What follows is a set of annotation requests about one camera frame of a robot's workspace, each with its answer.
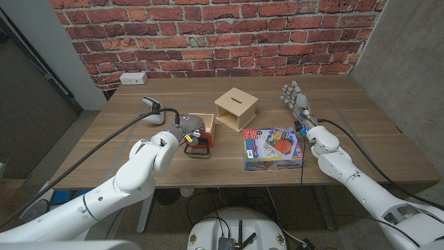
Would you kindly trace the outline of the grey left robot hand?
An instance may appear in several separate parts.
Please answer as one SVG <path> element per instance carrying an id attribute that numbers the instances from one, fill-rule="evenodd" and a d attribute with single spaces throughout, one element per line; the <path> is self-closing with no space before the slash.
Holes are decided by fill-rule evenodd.
<path id="1" fill-rule="evenodd" d="M 205 122 L 202 117 L 193 114 L 180 115 L 179 124 L 173 123 L 168 131 L 173 134 L 176 139 L 181 142 L 186 134 L 194 131 L 205 132 Z"/>

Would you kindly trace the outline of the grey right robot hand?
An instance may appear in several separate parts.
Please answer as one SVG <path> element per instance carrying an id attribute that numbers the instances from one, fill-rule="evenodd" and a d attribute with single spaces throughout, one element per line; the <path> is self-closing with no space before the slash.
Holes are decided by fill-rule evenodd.
<path id="1" fill-rule="evenodd" d="M 292 115 L 306 130 L 309 131 L 318 125 L 318 121 L 312 112 L 308 99 L 296 81 L 292 81 L 291 85 L 284 85 L 282 92 L 283 94 L 280 96 L 281 100 L 288 105 Z"/>

